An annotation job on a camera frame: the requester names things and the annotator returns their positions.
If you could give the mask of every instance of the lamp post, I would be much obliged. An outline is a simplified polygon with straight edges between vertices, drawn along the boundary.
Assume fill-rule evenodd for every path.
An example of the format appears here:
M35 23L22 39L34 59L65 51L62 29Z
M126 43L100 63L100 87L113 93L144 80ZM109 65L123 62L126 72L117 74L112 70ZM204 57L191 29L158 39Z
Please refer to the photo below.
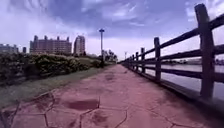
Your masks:
M103 55L103 33L105 32L104 29L100 29L99 30L100 32L100 37L101 37L101 64L102 64L102 67L104 66L104 55Z

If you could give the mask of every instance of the grass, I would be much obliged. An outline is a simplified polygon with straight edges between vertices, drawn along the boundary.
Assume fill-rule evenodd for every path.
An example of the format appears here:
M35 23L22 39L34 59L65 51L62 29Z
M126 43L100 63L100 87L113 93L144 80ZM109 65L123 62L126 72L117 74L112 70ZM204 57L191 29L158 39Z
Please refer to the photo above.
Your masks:
M20 101L32 99L37 95L65 86L71 82L79 81L103 70L104 69L91 68L86 71L80 71L68 75L56 76L36 81L27 81L20 85L1 87L0 109L16 104Z

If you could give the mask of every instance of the fence post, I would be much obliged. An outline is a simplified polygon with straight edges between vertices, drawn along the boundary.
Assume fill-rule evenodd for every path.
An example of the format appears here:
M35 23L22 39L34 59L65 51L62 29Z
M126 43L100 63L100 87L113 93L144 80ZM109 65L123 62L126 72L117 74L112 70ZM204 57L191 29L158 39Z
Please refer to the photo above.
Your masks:
M212 98L214 89L214 41L212 30L209 26L209 16L204 4L199 4L195 7L198 28L200 33L200 49L202 52L202 81L201 81L201 96L203 98Z
M128 57L127 66L130 68L130 57Z
M138 71L138 52L135 53L136 56L136 71Z
M159 48L159 37L154 38L154 45L155 45L155 58L156 58L156 81L160 82L161 80L161 60L160 60L160 48Z
M132 55L132 69L135 69L135 55Z
M145 48L141 48L141 62L142 62L142 73L145 73L145 64L144 64L144 60L145 60Z

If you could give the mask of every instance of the fence rail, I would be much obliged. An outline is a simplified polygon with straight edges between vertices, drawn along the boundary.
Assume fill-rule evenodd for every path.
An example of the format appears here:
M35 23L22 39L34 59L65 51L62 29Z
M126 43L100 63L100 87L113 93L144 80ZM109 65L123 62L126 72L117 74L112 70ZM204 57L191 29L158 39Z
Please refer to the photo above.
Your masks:
M141 48L141 54L136 52L135 55L132 55L131 57L122 61L122 64L137 72L139 72L139 68L141 68L142 74L147 74L145 71L146 69L154 70L155 71L154 79L157 82L161 81L161 72L201 79L201 90L200 90L201 97L205 99L212 98L214 82L224 83L224 73L216 73L214 68L215 55L224 54L224 44L214 46L213 34L212 34L213 29L224 25L224 14L210 21L207 9L204 4L199 4L195 6L195 12L198 21L198 28L186 32L161 45L159 38L156 37L154 38L154 45L155 45L154 48L148 51L145 51L145 48ZM187 40L197 35L199 35L200 37L200 49L165 56L160 55L161 50L163 48L177 44L181 41ZM155 52L155 57L148 59L145 58L147 54L152 52ZM161 68L161 64L164 63L163 60L192 58L192 57L201 57L202 72ZM155 67L149 67L147 66L147 64L154 64Z

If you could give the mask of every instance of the bush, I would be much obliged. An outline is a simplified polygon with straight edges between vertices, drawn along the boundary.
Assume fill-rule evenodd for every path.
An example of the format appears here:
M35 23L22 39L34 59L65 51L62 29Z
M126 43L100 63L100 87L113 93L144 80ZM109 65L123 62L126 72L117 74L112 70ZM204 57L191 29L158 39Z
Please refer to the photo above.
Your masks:
M23 76L26 79L69 74L99 68L100 61L90 58L73 58L62 55L1 54L0 86L11 85Z

